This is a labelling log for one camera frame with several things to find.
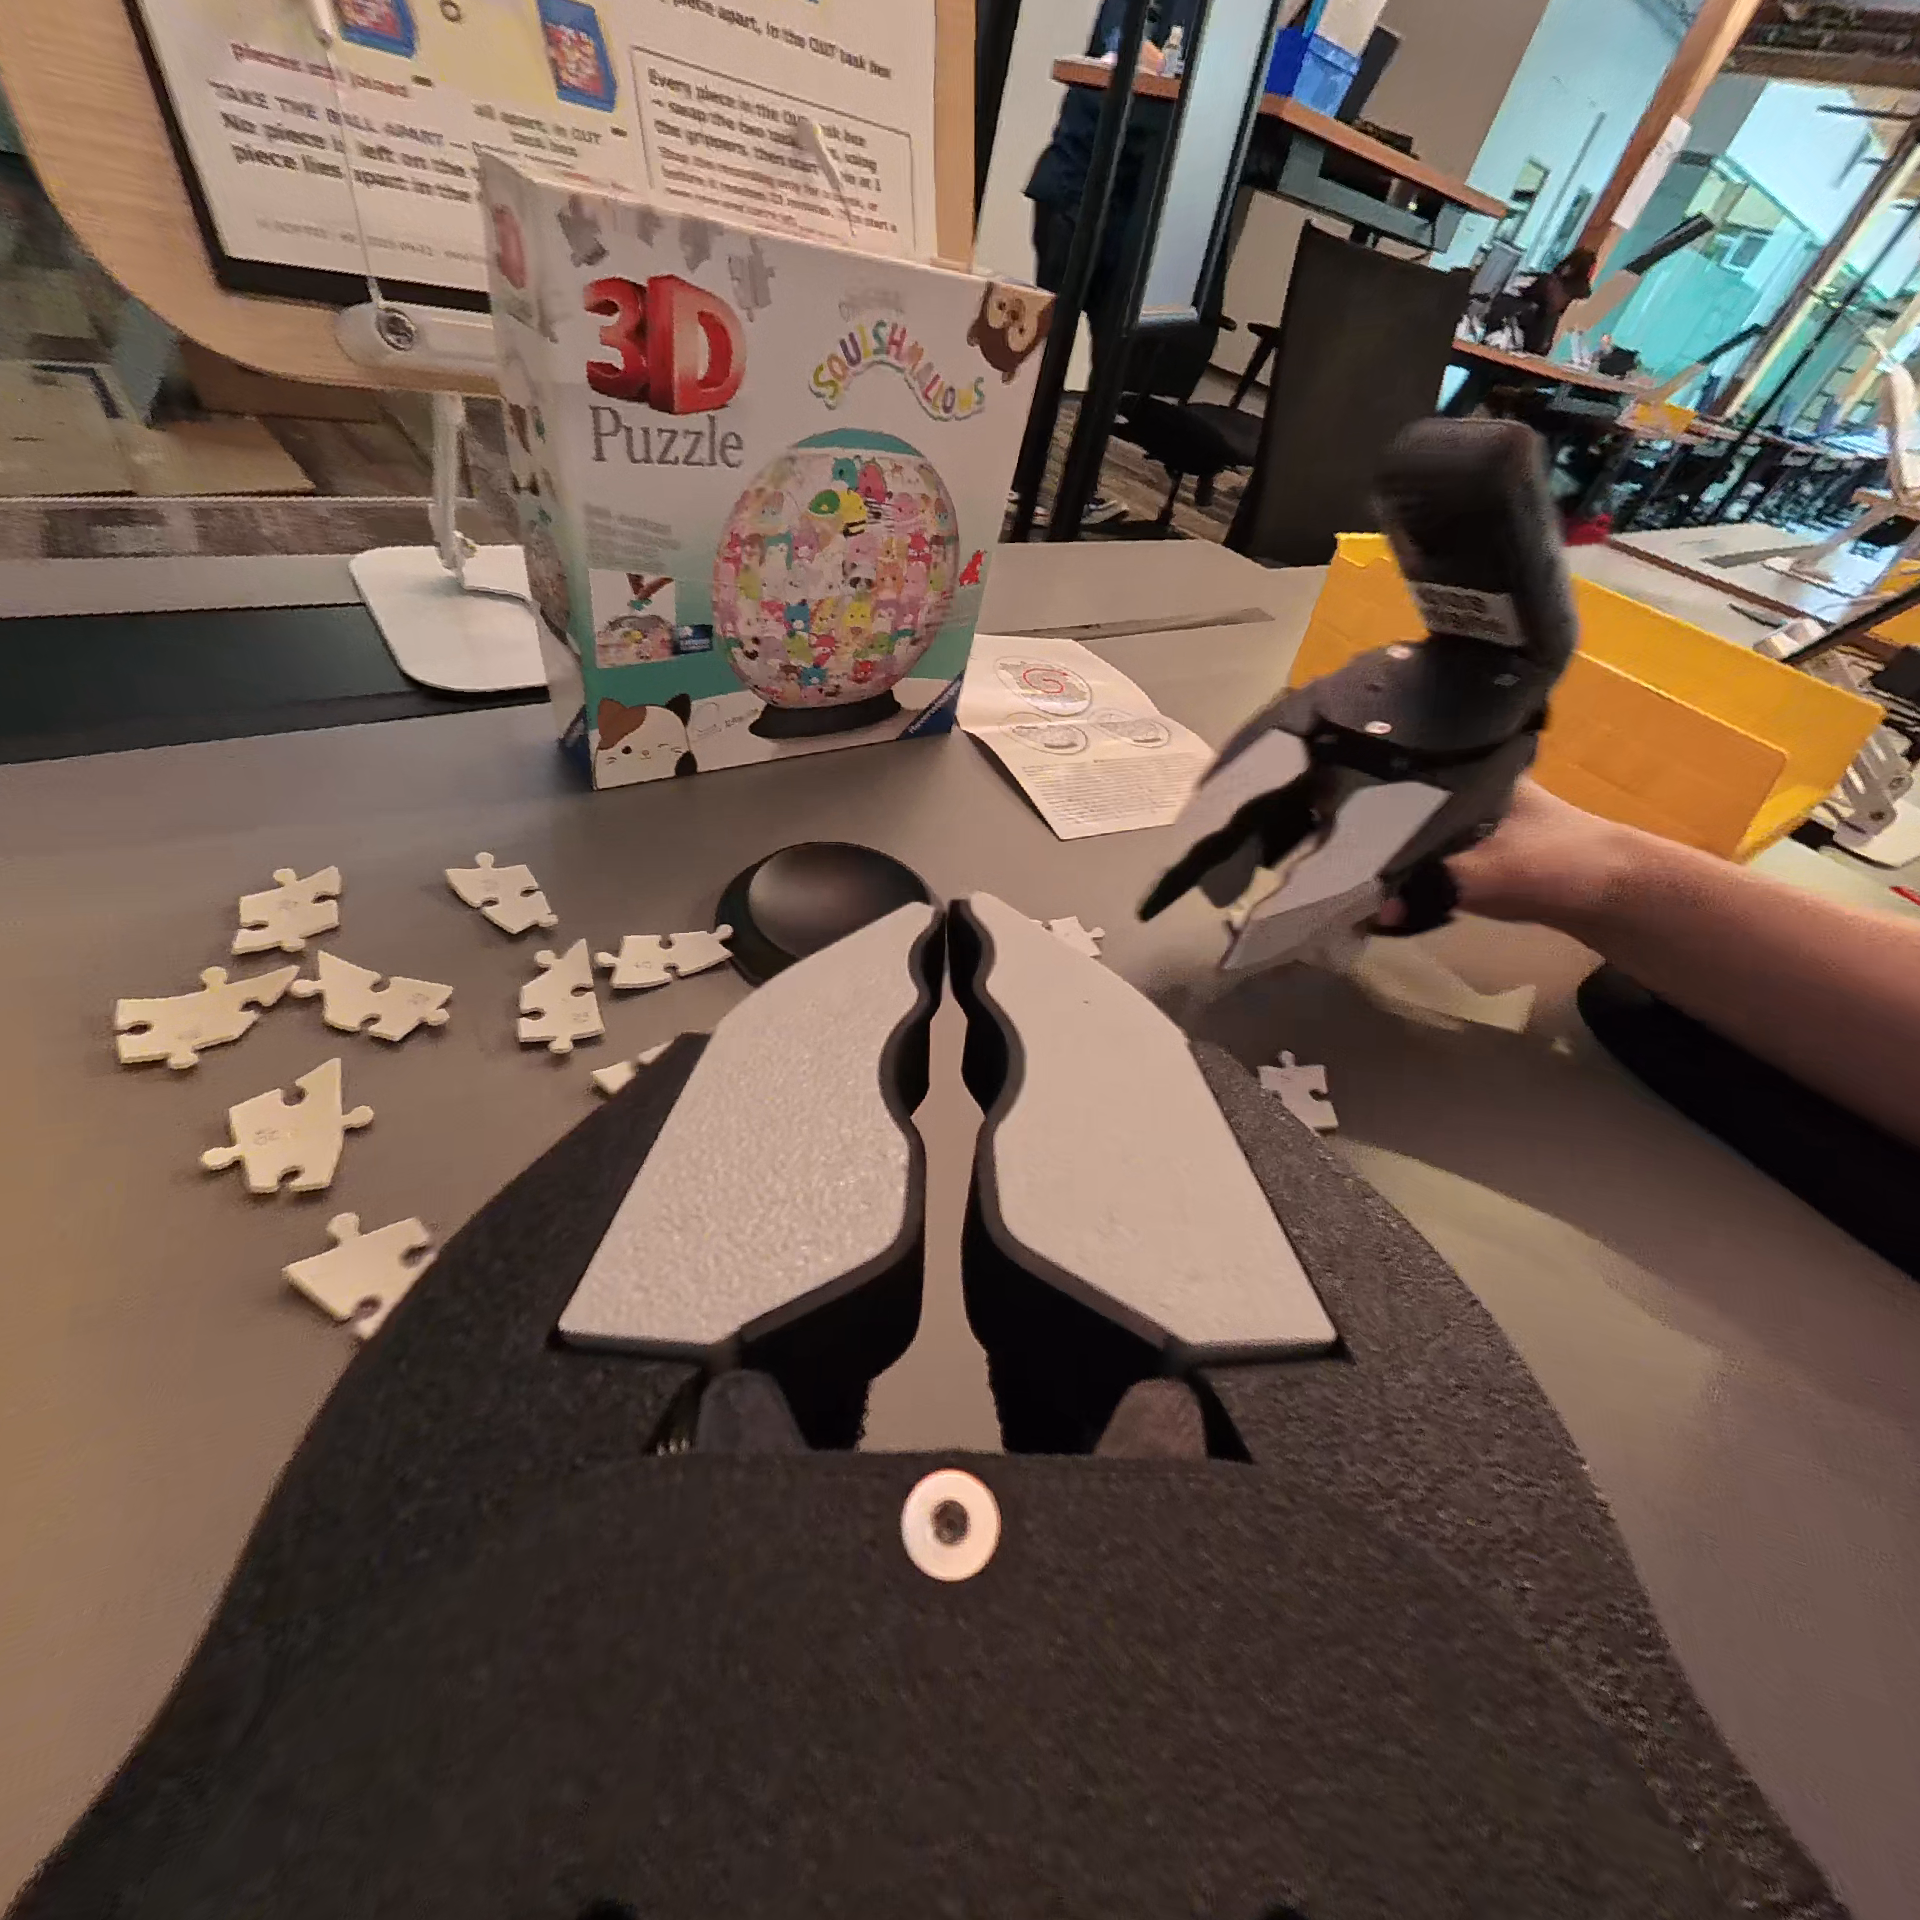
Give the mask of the black round ball stand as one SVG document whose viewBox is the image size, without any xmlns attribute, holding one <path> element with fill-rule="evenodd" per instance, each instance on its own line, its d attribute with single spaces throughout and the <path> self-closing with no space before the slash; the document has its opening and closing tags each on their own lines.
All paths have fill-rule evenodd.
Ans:
<svg viewBox="0 0 1920 1920">
<path fill-rule="evenodd" d="M 713 910 L 713 933 L 753 984 L 937 895 L 898 856 L 847 840 L 780 847 L 734 875 Z"/>
</svg>

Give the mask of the wooden display board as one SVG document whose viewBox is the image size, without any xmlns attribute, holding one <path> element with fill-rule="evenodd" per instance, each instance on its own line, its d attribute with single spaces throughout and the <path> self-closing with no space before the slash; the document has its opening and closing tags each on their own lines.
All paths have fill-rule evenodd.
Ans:
<svg viewBox="0 0 1920 1920">
<path fill-rule="evenodd" d="M 977 23 L 972 5 L 937 10 L 936 146 L 946 254 L 921 262 L 967 271 L 977 222 Z M 338 314 L 370 288 L 407 304 L 487 316 L 489 279 L 483 296 L 448 304 L 383 279 L 320 296 L 316 283 L 297 295 L 291 282 L 228 275 L 203 226 L 132 5 L 4 5 L 2 24 L 4 108 L 55 211 L 123 292 L 191 343 L 268 376 L 384 388 L 334 332 Z"/>
</svg>

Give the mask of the colourful puzzle ball box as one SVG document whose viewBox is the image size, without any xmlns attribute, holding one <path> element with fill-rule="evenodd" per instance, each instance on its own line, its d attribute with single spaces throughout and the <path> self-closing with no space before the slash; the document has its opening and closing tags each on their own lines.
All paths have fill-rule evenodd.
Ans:
<svg viewBox="0 0 1920 1920">
<path fill-rule="evenodd" d="M 1051 295 L 484 151 L 562 754 L 657 784 L 953 725 Z"/>
</svg>

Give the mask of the person's right forearm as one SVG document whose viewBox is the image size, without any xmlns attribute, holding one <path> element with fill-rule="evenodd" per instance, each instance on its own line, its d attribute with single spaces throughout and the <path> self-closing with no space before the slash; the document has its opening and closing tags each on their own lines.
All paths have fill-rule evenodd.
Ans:
<svg viewBox="0 0 1920 1920">
<path fill-rule="evenodd" d="M 1729 1042 L 1916 1140 L 1913 920 L 1654 840 L 1619 882 L 1606 950 Z"/>
</svg>

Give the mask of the wooden office desk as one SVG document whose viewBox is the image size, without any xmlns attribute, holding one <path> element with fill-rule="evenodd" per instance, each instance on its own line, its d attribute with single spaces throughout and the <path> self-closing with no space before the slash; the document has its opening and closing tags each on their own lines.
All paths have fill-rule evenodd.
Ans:
<svg viewBox="0 0 1920 1920">
<path fill-rule="evenodd" d="M 1286 94 L 1259 100 L 1249 156 L 1256 184 L 1278 200 L 1326 212 L 1361 235 L 1435 254 L 1467 216 L 1500 222 L 1506 203 L 1379 136 Z"/>
</svg>

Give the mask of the person's right hand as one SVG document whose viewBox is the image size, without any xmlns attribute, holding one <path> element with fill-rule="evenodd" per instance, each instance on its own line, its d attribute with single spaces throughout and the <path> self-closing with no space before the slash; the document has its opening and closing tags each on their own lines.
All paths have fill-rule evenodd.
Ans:
<svg viewBox="0 0 1920 1920">
<path fill-rule="evenodd" d="M 1503 821 L 1447 856 L 1457 904 L 1489 920 L 1535 924 L 1585 939 L 1632 898 L 1641 859 L 1663 844 L 1555 797 L 1529 776 Z"/>
</svg>

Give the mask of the yellow plastic bin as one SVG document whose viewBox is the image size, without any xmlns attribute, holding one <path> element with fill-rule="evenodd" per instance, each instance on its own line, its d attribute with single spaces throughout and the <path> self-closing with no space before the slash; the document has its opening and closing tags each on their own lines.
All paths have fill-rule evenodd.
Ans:
<svg viewBox="0 0 1920 1920">
<path fill-rule="evenodd" d="M 1762 659 L 1595 582 L 1571 584 L 1578 648 L 1552 692 L 1537 781 L 1579 808 L 1732 862 L 1782 844 L 1880 732 L 1866 694 Z M 1511 592 L 1409 588 L 1383 534 L 1335 540 L 1287 687 L 1426 636 L 1430 611 L 1511 647 Z"/>
</svg>

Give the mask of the black framed partition panel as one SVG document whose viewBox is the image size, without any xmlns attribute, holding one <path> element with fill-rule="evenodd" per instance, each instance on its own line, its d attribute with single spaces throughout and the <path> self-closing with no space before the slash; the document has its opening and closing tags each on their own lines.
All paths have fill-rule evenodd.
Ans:
<svg viewBox="0 0 1920 1920">
<path fill-rule="evenodd" d="M 1099 91 L 1105 106 L 1068 275 L 1054 295 L 1041 396 L 1026 429 L 1018 536 L 1030 536 L 1038 514 L 1041 477 L 1075 339 L 1079 330 L 1092 333 L 1086 295 L 1137 100 L 1163 108 L 1163 144 L 1144 168 L 1137 226 L 1121 254 L 1106 306 L 1106 349 L 1097 366 L 1091 364 L 1062 480 L 1048 504 L 1050 541 L 1068 543 L 1083 532 L 1121 399 L 1132 390 L 1130 375 L 1152 372 L 1171 343 L 1217 320 L 1217 296 L 1225 282 L 1222 261 L 1282 6 L 1196 5 L 1190 50 L 1182 50 L 1179 37 L 1171 37 L 1161 71 L 1140 72 L 1147 10 L 1147 2 L 1102 5 L 1088 50 L 1092 56 L 1114 54 L 1114 61 L 1099 69 L 1096 84 L 1071 84 Z"/>
</svg>

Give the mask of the instruction poster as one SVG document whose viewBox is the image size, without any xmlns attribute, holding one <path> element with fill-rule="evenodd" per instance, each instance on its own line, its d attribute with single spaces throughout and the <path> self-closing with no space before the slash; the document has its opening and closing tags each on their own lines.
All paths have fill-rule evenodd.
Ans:
<svg viewBox="0 0 1920 1920">
<path fill-rule="evenodd" d="M 228 275 L 489 288 L 483 152 L 932 261 L 937 5 L 159 2 L 143 47 Z"/>
</svg>

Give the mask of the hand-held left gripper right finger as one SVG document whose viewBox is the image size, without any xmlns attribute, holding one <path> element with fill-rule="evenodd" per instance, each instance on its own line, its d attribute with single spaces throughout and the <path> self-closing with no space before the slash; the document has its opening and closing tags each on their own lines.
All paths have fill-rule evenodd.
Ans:
<svg viewBox="0 0 1920 1920">
<path fill-rule="evenodd" d="M 1004 1451 L 1092 1453 L 1128 1394 L 1322 1360 L 1337 1327 L 1194 1045 L 1008 903 L 953 904 L 978 1106 L 970 1331 Z"/>
</svg>

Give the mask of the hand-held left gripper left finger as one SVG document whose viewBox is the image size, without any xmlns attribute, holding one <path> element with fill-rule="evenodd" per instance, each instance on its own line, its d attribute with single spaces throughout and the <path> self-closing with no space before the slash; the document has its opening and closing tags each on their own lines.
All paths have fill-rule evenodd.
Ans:
<svg viewBox="0 0 1920 1920">
<path fill-rule="evenodd" d="M 921 1323 L 929 1030 L 945 912 L 907 903 L 799 959 L 690 1056 L 558 1339 L 771 1376 L 852 1451 Z"/>
</svg>

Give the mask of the white display board stand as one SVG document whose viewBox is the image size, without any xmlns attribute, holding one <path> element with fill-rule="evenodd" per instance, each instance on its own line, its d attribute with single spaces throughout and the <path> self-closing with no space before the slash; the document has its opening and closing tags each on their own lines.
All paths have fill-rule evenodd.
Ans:
<svg viewBox="0 0 1920 1920">
<path fill-rule="evenodd" d="M 455 698 L 539 687 L 544 663 L 522 548 L 479 543 L 460 520 L 466 399 L 495 390 L 491 323 L 370 288 L 338 314 L 334 332 L 380 386 L 428 396 L 428 541 L 374 546 L 347 560 L 398 671 Z"/>
</svg>

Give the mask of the white instruction leaflet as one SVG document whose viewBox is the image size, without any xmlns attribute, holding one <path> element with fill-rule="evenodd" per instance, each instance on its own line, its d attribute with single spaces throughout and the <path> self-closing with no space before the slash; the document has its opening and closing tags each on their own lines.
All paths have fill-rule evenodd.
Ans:
<svg viewBox="0 0 1920 1920">
<path fill-rule="evenodd" d="M 974 636 L 956 725 L 1063 840 L 1172 824 L 1217 756 L 1076 640 Z"/>
</svg>

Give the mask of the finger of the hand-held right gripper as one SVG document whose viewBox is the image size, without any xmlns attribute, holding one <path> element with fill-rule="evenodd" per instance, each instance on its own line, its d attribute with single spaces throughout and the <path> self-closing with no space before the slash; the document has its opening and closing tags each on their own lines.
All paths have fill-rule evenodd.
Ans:
<svg viewBox="0 0 1920 1920">
<path fill-rule="evenodd" d="M 1190 893 L 1214 907 L 1320 898 L 1323 831 L 1313 816 L 1307 743 L 1282 730 L 1259 732 L 1235 754 L 1222 754 L 1175 818 L 1168 863 L 1139 903 L 1155 920 Z"/>
<path fill-rule="evenodd" d="M 1217 966 L 1262 974 L 1342 955 L 1385 903 L 1385 871 L 1447 814 L 1455 795 L 1435 784 L 1368 784 L 1337 804 L 1332 824 L 1278 863 L 1272 884 L 1230 915 Z"/>
</svg>

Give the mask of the black high-back office chair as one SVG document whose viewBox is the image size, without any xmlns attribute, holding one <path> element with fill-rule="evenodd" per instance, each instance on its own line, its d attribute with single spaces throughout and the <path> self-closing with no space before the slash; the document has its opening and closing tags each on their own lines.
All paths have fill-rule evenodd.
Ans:
<svg viewBox="0 0 1920 1920">
<path fill-rule="evenodd" d="M 1306 226 L 1272 332 L 1259 419 L 1235 404 L 1135 396 L 1115 437 L 1172 487 L 1243 472 L 1225 546 L 1272 566 L 1315 566 L 1337 536 L 1374 532 L 1392 442 L 1439 412 L 1473 269 L 1361 246 Z"/>
</svg>

